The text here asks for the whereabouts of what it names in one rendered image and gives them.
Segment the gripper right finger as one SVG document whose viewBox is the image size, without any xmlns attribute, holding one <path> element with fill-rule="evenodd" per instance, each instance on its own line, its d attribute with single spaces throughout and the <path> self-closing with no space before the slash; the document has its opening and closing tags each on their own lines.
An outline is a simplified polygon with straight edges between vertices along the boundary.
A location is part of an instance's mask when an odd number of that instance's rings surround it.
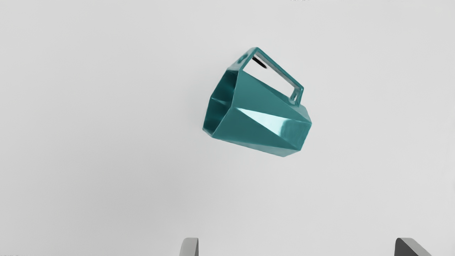
<svg viewBox="0 0 455 256">
<path fill-rule="evenodd" d="M 432 256 L 413 238 L 397 238 L 395 256 Z"/>
</svg>

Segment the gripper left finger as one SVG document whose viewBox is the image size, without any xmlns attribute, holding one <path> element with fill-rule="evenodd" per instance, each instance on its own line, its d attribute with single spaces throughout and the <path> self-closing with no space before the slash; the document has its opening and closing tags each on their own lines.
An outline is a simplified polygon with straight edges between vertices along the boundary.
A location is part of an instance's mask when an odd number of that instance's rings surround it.
<svg viewBox="0 0 455 256">
<path fill-rule="evenodd" d="M 179 256 L 199 256 L 199 240 L 195 237 L 187 237 L 181 244 Z"/>
</svg>

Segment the teal faceted mug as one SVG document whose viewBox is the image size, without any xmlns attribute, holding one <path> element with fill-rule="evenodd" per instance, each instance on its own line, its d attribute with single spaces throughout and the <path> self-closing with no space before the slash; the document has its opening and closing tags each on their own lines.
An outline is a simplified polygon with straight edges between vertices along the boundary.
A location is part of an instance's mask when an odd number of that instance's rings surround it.
<svg viewBox="0 0 455 256">
<path fill-rule="evenodd" d="M 294 88 L 287 96 L 246 71 L 256 62 Z M 286 157 L 302 149 L 312 121 L 304 87 L 259 47 L 229 66 L 210 96 L 203 130 L 212 138 Z"/>
</svg>

